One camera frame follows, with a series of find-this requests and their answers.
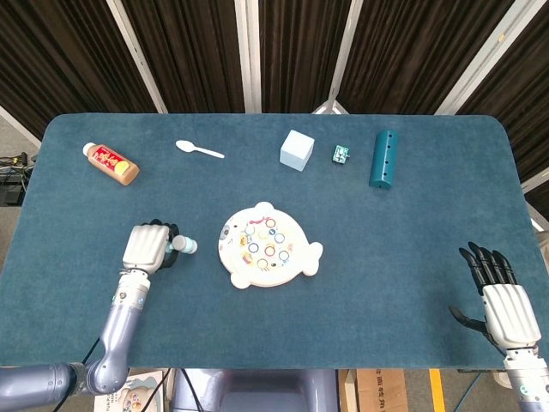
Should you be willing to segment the right black-and-white robot hand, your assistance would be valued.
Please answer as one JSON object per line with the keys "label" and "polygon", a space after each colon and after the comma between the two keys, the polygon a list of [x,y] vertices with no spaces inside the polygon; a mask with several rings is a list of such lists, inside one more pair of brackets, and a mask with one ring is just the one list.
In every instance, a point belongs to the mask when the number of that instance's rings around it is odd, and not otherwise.
{"label": "right black-and-white robot hand", "polygon": [[460,248],[484,307],[484,318],[473,319],[450,306],[452,317],[462,326],[479,332],[501,354],[509,350],[537,349],[541,331],[527,291],[521,286],[505,255],[468,244]]}

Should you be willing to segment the left black-and-white robot hand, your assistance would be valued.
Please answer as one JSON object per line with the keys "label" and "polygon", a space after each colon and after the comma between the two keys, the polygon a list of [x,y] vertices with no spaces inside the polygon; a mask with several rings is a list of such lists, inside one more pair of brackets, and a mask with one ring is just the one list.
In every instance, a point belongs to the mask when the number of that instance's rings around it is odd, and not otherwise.
{"label": "left black-and-white robot hand", "polygon": [[134,226],[124,250],[123,268],[152,275],[158,270],[172,267],[178,258],[178,252],[171,248],[177,235],[177,224],[158,219]]}

